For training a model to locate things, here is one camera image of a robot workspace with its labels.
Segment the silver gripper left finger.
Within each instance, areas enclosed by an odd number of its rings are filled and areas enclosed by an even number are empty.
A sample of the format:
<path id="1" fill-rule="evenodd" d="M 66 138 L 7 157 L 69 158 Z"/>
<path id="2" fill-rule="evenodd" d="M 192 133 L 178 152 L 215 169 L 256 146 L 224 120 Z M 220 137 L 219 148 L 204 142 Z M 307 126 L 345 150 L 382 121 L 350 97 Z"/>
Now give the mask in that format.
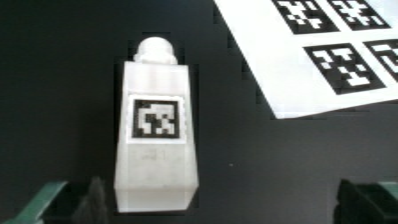
<path id="1" fill-rule="evenodd" d="M 0 224 L 108 224 L 101 178 L 48 182 L 20 213 Z"/>

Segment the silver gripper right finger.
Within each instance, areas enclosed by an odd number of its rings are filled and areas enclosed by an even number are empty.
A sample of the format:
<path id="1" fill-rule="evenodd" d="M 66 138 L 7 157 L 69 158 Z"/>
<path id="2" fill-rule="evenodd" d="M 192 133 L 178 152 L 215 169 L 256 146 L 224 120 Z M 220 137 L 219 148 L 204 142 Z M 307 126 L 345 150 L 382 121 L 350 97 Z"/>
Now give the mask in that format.
<path id="1" fill-rule="evenodd" d="M 336 224 L 398 224 L 398 182 L 341 180 Z"/>

